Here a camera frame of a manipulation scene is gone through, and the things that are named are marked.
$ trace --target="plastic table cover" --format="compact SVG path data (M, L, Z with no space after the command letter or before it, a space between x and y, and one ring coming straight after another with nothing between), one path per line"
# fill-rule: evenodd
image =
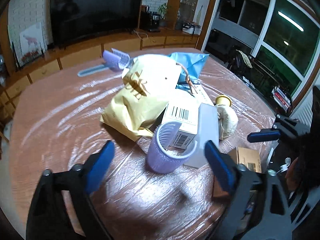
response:
M151 49L131 53L199 52L192 48ZM10 140L10 174L17 213L26 224L31 199L43 170L69 170L98 152L106 140L115 142L115 158L91 200L114 239L195 239L203 236L224 206L212 200L209 165L181 166L166 175L145 167L150 138L129 140L99 122L104 107L124 86L121 73L110 69L85 77L80 70L103 59L64 69L27 87L20 96ZM225 67L209 58L201 72L202 85L214 102L230 96L239 123L236 132L220 141L220 151L235 146L257 149L265 160L269 143L249 143L250 132L270 128L274 115L264 102ZM76 232L81 227L68 192L64 198Z

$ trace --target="blue package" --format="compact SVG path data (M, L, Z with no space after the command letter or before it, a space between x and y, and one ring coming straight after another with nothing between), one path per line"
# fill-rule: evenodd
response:
M174 52L169 54L168 57L183 65L189 72L190 80L193 81L199 77L205 62L209 57L209 54ZM185 81L186 74L183 70L181 70L178 84Z

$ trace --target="potted plant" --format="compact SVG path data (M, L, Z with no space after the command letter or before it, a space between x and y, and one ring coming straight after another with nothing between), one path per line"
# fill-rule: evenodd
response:
M160 27L166 27L167 26L167 23L165 21L165 16L167 14L167 11L168 11L168 4L167 3L164 3L162 5L159 6L158 8L158 14L160 14L160 20L159 20L159 26Z

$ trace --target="cardboard box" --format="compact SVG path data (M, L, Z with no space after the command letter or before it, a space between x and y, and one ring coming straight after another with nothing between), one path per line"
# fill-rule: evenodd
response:
M236 163L244 164L249 170L261 173L260 155L257 150L236 147L228 152L231 159ZM223 191L216 176L213 178L213 198L221 198L228 196L228 192Z
M187 91L175 89L162 118L162 123L180 121L182 125L170 146L185 149L198 133L198 113L201 103L214 105L202 85L194 85L193 96Z

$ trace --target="sliding glass door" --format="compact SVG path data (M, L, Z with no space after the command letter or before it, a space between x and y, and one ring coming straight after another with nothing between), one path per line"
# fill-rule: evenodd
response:
M291 0L271 0L252 55L290 92L292 99L308 80L319 56L320 25ZM266 82L262 93L271 94Z

